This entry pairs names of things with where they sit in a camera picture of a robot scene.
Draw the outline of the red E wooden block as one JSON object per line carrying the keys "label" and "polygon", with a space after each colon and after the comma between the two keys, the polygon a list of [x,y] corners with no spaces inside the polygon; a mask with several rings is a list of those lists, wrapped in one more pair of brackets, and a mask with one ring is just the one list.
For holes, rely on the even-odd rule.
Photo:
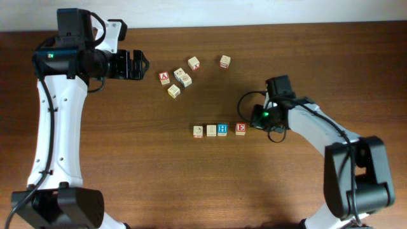
{"label": "red E wooden block", "polygon": [[247,125],[245,123],[236,123],[235,134],[236,135],[245,135],[247,132]]}

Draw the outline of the blue H wooden block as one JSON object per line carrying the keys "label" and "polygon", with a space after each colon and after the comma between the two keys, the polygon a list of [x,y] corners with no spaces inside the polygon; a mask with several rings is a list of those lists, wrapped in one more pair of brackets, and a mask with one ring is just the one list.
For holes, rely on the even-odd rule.
{"label": "blue H wooden block", "polygon": [[217,135],[218,136],[227,136],[228,125],[226,123],[219,123],[217,125]]}

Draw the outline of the green R wooden block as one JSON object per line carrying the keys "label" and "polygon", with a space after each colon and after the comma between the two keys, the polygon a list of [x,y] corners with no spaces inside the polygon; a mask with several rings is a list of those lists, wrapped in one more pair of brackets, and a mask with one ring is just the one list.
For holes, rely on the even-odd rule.
{"label": "green R wooden block", "polygon": [[207,133],[207,137],[217,136],[217,125],[207,125],[206,133]]}

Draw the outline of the wooden block red side drawing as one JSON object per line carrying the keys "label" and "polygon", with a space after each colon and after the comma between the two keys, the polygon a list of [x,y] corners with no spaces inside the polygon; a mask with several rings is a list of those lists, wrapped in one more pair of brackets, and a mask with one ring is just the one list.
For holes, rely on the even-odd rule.
{"label": "wooden block red side drawing", "polygon": [[203,135],[204,135],[204,128],[202,126],[193,127],[193,137],[194,138],[202,138]]}

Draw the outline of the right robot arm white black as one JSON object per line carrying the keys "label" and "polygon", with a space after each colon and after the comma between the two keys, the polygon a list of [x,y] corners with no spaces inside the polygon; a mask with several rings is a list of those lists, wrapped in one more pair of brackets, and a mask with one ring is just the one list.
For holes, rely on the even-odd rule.
{"label": "right robot arm white black", "polygon": [[362,137],[336,123],[308,97],[297,97],[287,75],[265,81],[265,102],[250,124],[267,134],[291,130],[324,158],[325,203],[299,228],[363,228],[361,220],[395,202],[384,142]]}

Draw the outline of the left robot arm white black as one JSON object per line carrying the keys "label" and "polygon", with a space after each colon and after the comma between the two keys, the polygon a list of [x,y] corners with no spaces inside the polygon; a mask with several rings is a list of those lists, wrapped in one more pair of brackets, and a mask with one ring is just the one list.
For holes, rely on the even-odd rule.
{"label": "left robot arm white black", "polygon": [[26,190],[11,195],[11,215],[33,228],[126,228],[105,211],[99,190],[83,187],[81,115],[90,80],[141,80],[149,61],[140,50],[118,48],[127,33],[120,19],[62,8],[57,23],[58,33],[32,56],[40,102],[36,155]]}

